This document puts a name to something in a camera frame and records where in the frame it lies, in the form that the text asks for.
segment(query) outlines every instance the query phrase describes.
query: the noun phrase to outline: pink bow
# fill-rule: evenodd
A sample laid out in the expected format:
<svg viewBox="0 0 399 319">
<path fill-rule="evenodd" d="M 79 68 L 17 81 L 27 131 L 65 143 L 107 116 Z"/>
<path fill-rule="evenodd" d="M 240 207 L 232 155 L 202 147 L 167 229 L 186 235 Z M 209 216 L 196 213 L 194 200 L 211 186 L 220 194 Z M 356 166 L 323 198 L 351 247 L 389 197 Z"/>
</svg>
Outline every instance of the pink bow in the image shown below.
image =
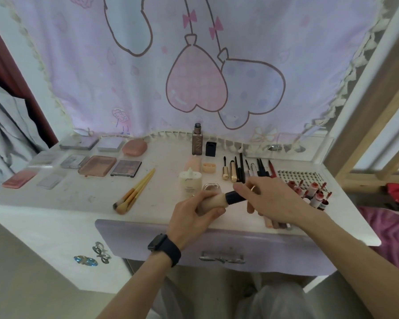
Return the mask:
<svg viewBox="0 0 399 319">
<path fill-rule="evenodd" d="M 208 30 L 210 31 L 210 36 L 211 36 L 212 40 L 214 40 L 214 36 L 216 35 L 216 33 L 218 31 L 223 31 L 223 25 L 220 22 L 220 19 L 218 16 L 216 17 L 216 22 L 214 23 L 214 27 L 210 27 L 210 28 L 208 28 Z"/>
<path fill-rule="evenodd" d="M 191 15 L 187 16 L 186 14 L 182 15 L 183 18 L 183 29 L 186 28 L 188 25 L 189 21 L 197 22 L 197 15 L 195 13 L 195 10 L 192 10 Z"/>
</svg>

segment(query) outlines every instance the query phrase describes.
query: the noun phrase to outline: black watch strap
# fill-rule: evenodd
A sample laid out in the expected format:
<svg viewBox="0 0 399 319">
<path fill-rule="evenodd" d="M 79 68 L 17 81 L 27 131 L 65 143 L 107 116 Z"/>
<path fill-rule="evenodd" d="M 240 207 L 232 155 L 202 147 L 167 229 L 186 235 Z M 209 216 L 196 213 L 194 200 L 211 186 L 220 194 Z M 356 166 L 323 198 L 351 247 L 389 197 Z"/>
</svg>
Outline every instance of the black watch strap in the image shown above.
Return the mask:
<svg viewBox="0 0 399 319">
<path fill-rule="evenodd" d="M 174 267 L 180 260 L 182 253 L 179 248 L 167 237 L 162 241 L 161 245 L 157 246 L 156 251 L 164 252 L 170 257 L 172 265 Z"/>
</svg>

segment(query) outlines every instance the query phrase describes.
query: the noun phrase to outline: watch face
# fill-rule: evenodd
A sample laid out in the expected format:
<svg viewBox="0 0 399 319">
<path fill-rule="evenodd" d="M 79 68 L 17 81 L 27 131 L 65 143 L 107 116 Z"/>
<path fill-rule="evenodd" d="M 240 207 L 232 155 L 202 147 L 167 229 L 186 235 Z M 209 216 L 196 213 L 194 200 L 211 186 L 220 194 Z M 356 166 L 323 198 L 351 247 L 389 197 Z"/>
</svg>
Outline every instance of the watch face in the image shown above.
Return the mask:
<svg viewBox="0 0 399 319">
<path fill-rule="evenodd" d="M 155 236 L 155 238 L 152 240 L 151 243 L 148 245 L 148 249 L 150 251 L 156 250 L 158 247 L 160 247 L 161 243 L 166 239 L 167 235 L 165 234 L 160 234 Z"/>
</svg>

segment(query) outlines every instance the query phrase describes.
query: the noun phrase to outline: black cap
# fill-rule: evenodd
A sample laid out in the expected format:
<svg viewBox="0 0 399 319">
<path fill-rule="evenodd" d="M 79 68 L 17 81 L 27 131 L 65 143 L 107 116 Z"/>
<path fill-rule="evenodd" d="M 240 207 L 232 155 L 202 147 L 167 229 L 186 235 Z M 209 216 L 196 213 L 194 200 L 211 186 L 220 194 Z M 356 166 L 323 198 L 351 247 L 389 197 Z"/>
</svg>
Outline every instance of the black cap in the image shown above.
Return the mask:
<svg viewBox="0 0 399 319">
<path fill-rule="evenodd" d="M 244 197 L 240 196 L 236 191 L 230 191 L 225 194 L 226 202 L 229 205 L 236 204 L 237 202 L 243 202 L 246 200 Z"/>
</svg>

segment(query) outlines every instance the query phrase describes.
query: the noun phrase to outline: white bottle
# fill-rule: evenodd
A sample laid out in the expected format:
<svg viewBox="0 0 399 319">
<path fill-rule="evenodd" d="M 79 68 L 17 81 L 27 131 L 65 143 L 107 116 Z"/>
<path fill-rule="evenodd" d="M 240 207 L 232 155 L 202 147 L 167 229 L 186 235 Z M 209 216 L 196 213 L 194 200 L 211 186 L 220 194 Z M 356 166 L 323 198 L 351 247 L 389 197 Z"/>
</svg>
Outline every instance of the white bottle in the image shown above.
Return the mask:
<svg viewBox="0 0 399 319">
<path fill-rule="evenodd" d="M 182 171 L 179 174 L 179 183 L 183 196 L 190 197 L 201 191 L 202 174 L 189 168 L 188 171 Z"/>
</svg>

